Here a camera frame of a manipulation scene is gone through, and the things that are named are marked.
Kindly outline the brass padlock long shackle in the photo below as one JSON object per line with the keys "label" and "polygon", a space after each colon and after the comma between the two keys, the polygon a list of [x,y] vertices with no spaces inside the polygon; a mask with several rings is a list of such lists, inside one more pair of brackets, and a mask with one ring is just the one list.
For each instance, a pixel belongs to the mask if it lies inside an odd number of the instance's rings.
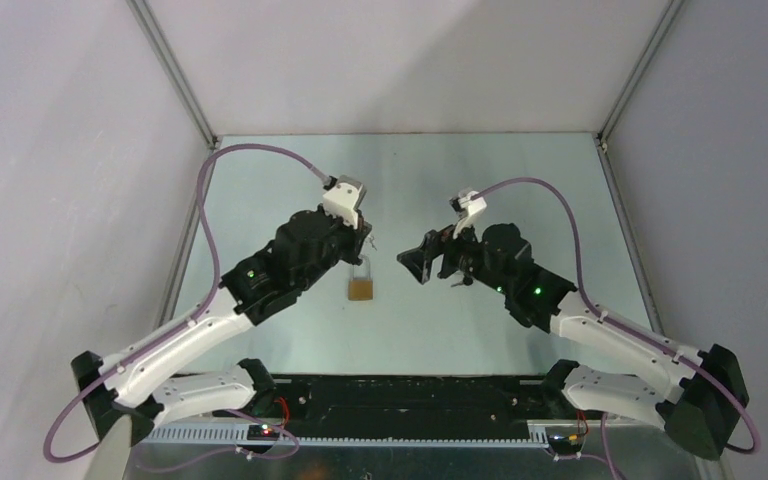
{"label": "brass padlock long shackle", "polygon": [[371,301],[374,299],[371,263],[366,255],[360,255],[359,263],[350,266],[347,299],[349,301]]}

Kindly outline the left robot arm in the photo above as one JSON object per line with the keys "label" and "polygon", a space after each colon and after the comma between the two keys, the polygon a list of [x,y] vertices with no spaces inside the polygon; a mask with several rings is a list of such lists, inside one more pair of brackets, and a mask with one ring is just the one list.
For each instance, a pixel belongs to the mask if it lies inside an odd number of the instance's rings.
{"label": "left robot arm", "polygon": [[257,359],[218,372],[182,375],[181,369],[220,343],[293,306],[338,263],[361,264],[372,231],[326,213],[303,210],[279,226],[264,248],[221,275],[213,297],[122,351],[86,351],[71,362],[85,396],[81,402],[99,439],[130,418],[131,442],[178,420],[220,410],[264,416],[276,403],[275,383]]}

